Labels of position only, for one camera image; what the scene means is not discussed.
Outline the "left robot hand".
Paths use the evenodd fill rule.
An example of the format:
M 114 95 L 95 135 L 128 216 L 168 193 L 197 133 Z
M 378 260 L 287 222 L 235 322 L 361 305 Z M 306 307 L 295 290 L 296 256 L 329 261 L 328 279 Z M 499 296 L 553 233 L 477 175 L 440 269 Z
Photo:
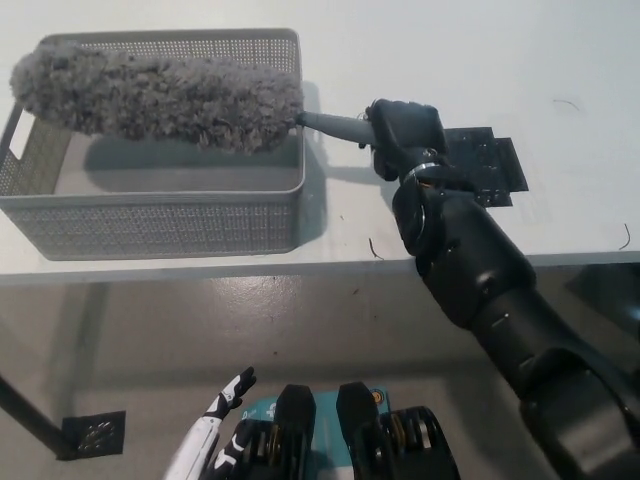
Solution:
M 255 384 L 254 368 L 236 375 L 196 419 L 174 453 L 163 478 L 203 479 L 219 439 L 219 428 L 229 412 L 242 403 L 242 396 Z

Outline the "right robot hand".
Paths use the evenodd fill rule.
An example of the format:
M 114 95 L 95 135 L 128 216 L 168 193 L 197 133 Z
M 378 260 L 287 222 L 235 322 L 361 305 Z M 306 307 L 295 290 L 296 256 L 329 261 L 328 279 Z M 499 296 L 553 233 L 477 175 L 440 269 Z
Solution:
M 426 163 L 426 150 L 448 154 L 439 112 L 431 105 L 378 99 L 365 109 L 365 118 L 375 136 L 374 171 L 385 181 L 403 179 Z

